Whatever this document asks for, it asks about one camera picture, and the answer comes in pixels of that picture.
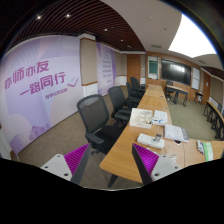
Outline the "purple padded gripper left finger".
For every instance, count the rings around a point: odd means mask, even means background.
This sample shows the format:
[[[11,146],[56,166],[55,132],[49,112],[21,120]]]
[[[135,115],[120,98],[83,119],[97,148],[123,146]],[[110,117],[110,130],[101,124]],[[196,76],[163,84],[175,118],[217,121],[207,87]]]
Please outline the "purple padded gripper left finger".
[[[42,169],[79,185],[90,157],[90,151],[90,144],[86,144],[66,155],[56,154],[42,166]]]

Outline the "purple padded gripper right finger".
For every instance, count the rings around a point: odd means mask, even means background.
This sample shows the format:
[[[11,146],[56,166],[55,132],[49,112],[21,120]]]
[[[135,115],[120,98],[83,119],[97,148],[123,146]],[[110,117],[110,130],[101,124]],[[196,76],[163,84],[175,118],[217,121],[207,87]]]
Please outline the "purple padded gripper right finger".
[[[166,154],[158,155],[137,144],[132,144],[132,155],[144,185],[181,170]]]

